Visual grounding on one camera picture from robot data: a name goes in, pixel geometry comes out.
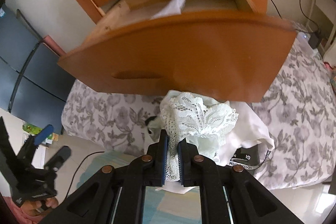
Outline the person's left hand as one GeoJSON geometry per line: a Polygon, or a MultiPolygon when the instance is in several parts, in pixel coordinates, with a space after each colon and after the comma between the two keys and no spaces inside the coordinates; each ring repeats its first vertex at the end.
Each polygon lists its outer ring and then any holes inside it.
{"type": "Polygon", "coordinates": [[[23,212],[27,215],[36,217],[41,215],[47,215],[59,205],[58,200],[55,197],[47,198],[44,201],[25,201],[21,206],[23,212]]]}

